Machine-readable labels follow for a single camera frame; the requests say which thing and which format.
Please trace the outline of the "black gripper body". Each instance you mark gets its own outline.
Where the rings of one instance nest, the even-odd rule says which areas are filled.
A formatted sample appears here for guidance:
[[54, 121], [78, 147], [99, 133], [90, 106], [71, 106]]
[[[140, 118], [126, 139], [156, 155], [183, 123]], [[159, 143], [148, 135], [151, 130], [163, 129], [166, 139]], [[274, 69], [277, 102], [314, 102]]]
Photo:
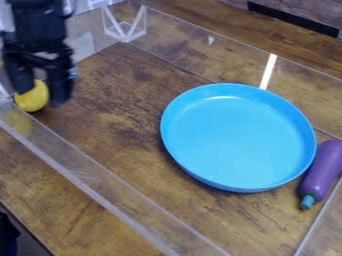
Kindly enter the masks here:
[[62, 43], [56, 48], [28, 49], [20, 44], [5, 44], [1, 49], [4, 67], [9, 71], [22, 68], [38, 67], [47, 70], [50, 67], [66, 71], [75, 71], [72, 48]]

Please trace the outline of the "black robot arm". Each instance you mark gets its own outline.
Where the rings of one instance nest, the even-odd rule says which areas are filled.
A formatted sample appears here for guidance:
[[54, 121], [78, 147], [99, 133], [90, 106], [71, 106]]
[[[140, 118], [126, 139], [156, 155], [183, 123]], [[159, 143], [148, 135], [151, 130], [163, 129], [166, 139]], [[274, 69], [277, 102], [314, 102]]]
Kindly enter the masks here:
[[34, 69], [46, 72], [50, 102], [64, 104], [72, 97], [76, 78], [72, 48], [67, 38], [63, 0], [5, 0], [15, 30], [0, 30], [1, 56], [12, 88], [23, 95], [34, 89]]

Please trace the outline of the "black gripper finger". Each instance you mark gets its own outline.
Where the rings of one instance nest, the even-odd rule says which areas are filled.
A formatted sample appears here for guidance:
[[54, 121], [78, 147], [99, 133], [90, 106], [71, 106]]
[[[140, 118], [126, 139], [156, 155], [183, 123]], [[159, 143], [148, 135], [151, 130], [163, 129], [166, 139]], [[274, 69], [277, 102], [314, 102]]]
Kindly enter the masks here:
[[50, 90], [50, 102], [52, 106], [63, 105], [72, 97], [75, 68], [47, 66], [47, 85]]
[[9, 77], [11, 85], [15, 91], [23, 95], [34, 89], [34, 72], [32, 69], [16, 60], [4, 62], [5, 70]]

